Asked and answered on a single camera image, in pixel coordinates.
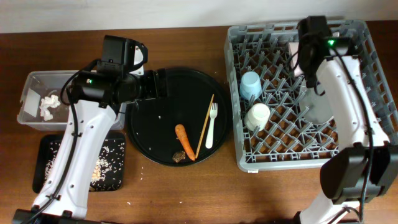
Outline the orange carrot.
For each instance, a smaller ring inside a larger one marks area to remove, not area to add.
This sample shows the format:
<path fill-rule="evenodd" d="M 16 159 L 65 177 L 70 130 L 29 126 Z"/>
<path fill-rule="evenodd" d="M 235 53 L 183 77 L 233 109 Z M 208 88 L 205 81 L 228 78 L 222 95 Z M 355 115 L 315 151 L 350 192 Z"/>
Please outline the orange carrot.
<path fill-rule="evenodd" d="M 186 155 L 189 157 L 190 160 L 194 161 L 195 153 L 193 152 L 193 149 L 189 143 L 185 127 L 182 124 L 176 125 L 175 133 L 176 133 L 184 151 L 186 152 Z"/>

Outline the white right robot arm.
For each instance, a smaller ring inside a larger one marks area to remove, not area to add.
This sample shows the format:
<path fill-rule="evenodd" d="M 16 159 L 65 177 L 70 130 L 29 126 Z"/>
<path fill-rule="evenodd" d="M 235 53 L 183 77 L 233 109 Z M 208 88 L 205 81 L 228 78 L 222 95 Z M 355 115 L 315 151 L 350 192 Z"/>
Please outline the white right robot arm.
<path fill-rule="evenodd" d="M 298 23 L 297 65 L 306 86 L 321 85 L 338 131 L 339 152 L 320 170 L 322 191 L 294 223 L 338 223 L 384 195 L 397 177 L 397 146 L 380 127 L 364 89 L 360 62 L 349 37 L 333 37 L 325 16 Z"/>

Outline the pink bowl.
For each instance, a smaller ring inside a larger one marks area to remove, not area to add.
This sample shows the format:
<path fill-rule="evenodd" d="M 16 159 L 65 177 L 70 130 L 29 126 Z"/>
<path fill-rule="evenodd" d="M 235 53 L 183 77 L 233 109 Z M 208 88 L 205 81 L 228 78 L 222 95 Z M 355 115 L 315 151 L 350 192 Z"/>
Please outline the pink bowl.
<path fill-rule="evenodd" d="M 289 57 L 288 57 L 288 68 L 290 69 L 291 77 L 299 77 L 303 75 L 303 71 L 298 65 L 298 51 L 299 51 L 299 43 L 298 42 L 289 42 L 288 43 Z"/>

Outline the white plastic fork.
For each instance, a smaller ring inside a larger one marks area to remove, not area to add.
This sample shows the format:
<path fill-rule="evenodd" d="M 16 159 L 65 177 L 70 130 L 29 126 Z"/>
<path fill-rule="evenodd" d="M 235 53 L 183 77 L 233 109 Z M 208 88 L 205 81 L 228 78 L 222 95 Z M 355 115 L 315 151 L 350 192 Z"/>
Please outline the white plastic fork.
<path fill-rule="evenodd" d="M 207 149 L 210 149 L 213 146 L 214 125 L 215 125 L 215 119 L 216 119 L 217 115 L 218 115 L 218 104 L 212 103 L 211 110 L 210 110 L 209 128 L 208 128 L 208 133 L 207 133 L 206 142 L 205 142 L 205 147 Z"/>

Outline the light grey plate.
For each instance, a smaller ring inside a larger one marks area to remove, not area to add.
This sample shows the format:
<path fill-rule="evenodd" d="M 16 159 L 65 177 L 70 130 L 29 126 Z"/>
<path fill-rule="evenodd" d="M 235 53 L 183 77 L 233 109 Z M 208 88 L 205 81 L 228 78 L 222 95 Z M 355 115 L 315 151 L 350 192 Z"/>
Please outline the light grey plate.
<path fill-rule="evenodd" d="M 319 94 L 324 92 L 321 84 L 317 86 L 317 91 Z M 299 107 L 302 111 L 308 108 L 308 111 L 303 116 L 307 121 L 314 125 L 320 125 L 333 119 L 333 113 L 326 94 L 322 96 L 316 94 L 314 88 L 307 87 L 305 80 L 300 87 L 300 93 L 303 93 L 304 96 L 299 102 Z"/>

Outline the brown food scrap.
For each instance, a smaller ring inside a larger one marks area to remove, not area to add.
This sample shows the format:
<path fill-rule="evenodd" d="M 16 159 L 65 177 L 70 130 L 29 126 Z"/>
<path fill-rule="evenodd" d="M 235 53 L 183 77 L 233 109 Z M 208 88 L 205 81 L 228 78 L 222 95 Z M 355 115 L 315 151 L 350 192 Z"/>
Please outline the brown food scrap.
<path fill-rule="evenodd" d="M 186 152 L 185 151 L 177 151 L 173 156 L 172 160 L 175 163 L 179 163 L 180 161 L 184 160 L 186 158 Z"/>

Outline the white plastic cup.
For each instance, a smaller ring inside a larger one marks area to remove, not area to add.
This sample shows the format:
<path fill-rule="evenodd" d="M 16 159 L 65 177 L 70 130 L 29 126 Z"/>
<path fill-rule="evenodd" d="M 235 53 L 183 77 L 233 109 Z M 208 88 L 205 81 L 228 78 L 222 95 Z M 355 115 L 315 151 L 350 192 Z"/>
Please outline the white plastic cup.
<path fill-rule="evenodd" d="M 259 131 L 264 130 L 270 117 L 270 109 L 264 103 L 256 103 L 246 113 L 244 117 L 244 124 L 250 131 L 259 128 Z"/>

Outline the wooden chopstick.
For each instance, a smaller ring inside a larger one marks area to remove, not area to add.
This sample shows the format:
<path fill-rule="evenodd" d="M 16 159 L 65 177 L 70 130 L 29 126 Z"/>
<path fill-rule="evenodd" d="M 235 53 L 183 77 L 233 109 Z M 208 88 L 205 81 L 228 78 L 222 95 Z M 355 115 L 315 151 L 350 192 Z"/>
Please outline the wooden chopstick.
<path fill-rule="evenodd" d="M 196 153 L 195 153 L 195 158 L 196 159 L 198 158 L 198 155 L 199 155 L 199 152 L 200 152 L 200 148 L 201 148 L 201 144 L 203 142 L 203 137 L 204 137 L 204 134 L 205 134 L 205 129 L 206 129 L 206 125 L 207 125 L 207 122 L 208 122 L 208 117 L 210 115 L 210 110 L 211 110 L 211 106 L 213 104 L 214 96 L 215 95 L 212 94 L 211 100 L 210 100 L 210 103 L 209 103 L 209 107 L 208 107 L 207 112 L 206 112 L 205 120 L 204 120 L 203 127 L 202 127 L 202 130 L 201 130 L 200 139 L 199 139 L 197 150 L 196 150 Z"/>

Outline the light blue plastic cup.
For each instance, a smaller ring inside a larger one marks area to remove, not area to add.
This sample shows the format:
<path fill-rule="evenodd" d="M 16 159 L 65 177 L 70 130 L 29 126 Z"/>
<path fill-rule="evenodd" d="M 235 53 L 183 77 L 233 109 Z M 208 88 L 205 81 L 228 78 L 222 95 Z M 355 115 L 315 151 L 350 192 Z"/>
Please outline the light blue plastic cup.
<path fill-rule="evenodd" d="M 246 72 L 241 78 L 239 90 L 245 100 L 250 100 L 252 95 L 255 99 L 259 98 L 262 93 L 259 75 L 253 71 Z"/>

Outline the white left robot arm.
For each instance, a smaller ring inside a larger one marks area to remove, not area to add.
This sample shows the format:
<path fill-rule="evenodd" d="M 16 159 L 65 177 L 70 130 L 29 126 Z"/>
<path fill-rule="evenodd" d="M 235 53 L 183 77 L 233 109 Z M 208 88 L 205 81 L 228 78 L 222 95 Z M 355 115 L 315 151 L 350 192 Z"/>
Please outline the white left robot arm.
<path fill-rule="evenodd" d="M 13 223 L 71 223 L 85 219 L 96 161 L 116 120 L 112 105 L 168 95 L 164 69 L 148 70 L 143 75 L 79 71 L 68 86 L 67 127 L 50 175 L 32 208 L 16 210 Z"/>

